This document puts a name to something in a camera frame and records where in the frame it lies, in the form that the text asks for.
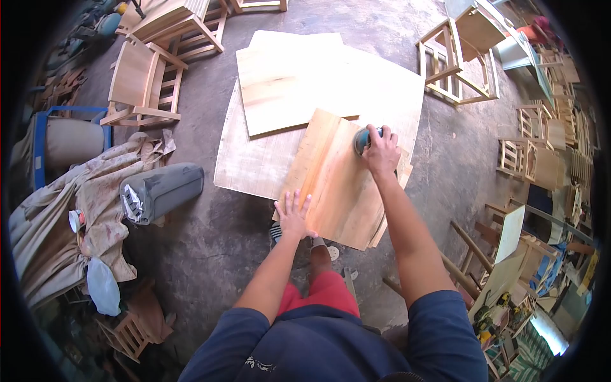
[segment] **left hand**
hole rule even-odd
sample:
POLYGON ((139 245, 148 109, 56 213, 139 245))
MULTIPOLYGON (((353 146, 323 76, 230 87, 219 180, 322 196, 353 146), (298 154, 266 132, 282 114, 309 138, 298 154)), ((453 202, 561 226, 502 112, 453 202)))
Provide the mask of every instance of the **left hand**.
POLYGON ((284 208, 286 211, 283 211, 278 202, 274 202, 276 206, 276 211, 278 211, 278 215, 280 216, 280 229, 282 229, 282 236, 285 235, 293 235, 299 237, 299 239, 304 239, 306 236, 310 237, 318 237, 318 234, 312 230, 306 228, 306 214, 307 209, 310 207, 310 201, 312 200, 312 195, 308 195, 305 199, 303 207, 301 210, 299 209, 299 189, 295 190, 295 194, 293 196, 293 202, 291 203, 291 193, 288 191, 284 195, 285 202, 284 208))

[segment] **flip-flop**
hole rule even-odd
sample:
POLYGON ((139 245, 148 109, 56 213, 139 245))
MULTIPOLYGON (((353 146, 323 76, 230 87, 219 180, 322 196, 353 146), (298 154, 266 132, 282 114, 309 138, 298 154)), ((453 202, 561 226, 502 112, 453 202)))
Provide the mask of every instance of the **flip-flop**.
POLYGON ((276 243, 280 241, 280 238, 282 237, 282 230, 280 229, 279 221, 274 221, 274 224, 272 224, 271 228, 269 229, 269 234, 271 235, 271 238, 274 239, 276 243))

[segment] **forearm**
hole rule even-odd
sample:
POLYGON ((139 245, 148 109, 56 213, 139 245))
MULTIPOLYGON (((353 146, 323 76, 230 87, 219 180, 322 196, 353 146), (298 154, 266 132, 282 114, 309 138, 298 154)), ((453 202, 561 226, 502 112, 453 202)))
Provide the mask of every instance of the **forearm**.
POLYGON ((403 298, 409 309, 420 297, 455 290, 437 244, 412 202, 393 177, 377 179, 386 211, 390 240, 397 257, 403 298))
POLYGON ((299 237, 282 235, 233 307, 248 307, 261 312, 273 323, 295 258, 299 237))
POLYGON ((399 255, 418 250, 432 251, 437 246, 412 202, 394 176, 376 177, 388 222, 392 246, 399 255))

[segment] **tarp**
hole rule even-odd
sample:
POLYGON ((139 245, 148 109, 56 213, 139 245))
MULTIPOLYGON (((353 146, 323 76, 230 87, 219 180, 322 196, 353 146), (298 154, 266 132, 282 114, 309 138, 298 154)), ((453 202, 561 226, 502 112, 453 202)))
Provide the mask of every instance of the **tarp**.
POLYGON ((117 282, 136 278, 136 269, 122 255, 128 229, 121 223, 119 185, 142 172, 139 152, 150 141, 158 142, 144 133, 134 134, 128 142, 36 190, 11 214, 13 258, 29 306, 41 305, 82 283, 92 256, 110 267, 117 282), (68 211, 74 209, 83 211, 87 223, 80 246, 68 223, 68 211))

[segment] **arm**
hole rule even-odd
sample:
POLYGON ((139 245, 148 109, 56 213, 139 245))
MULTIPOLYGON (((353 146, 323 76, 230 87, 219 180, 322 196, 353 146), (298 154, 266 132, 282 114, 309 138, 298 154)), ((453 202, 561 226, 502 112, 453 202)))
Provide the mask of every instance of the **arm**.
POLYGON ((397 135, 391 134, 390 128, 385 125, 382 126, 382 137, 373 125, 367 125, 367 129, 371 147, 365 148, 363 160, 382 196, 407 307, 431 292, 455 291, 437 245, 394 174, 401 155, 397 135))
POLYGON ((242 297, 233 306, 257 310, 268 319, 269 324, 273 323, 276 319, 299 241, 306 236, 318 236, 315 232, 306 230, 305 216, 312 196, 308 195, 306 197, 301 210, 299 210, 298 189, 295 190, 293 203, 291 203, 291 196, 288 191, 285 197, 286 212, 282 211, 278 202, 274 203, 280 215, 282 237, 259 268, 257 268, 255 276, 248 283, 246 289, 244 289, 242 297))

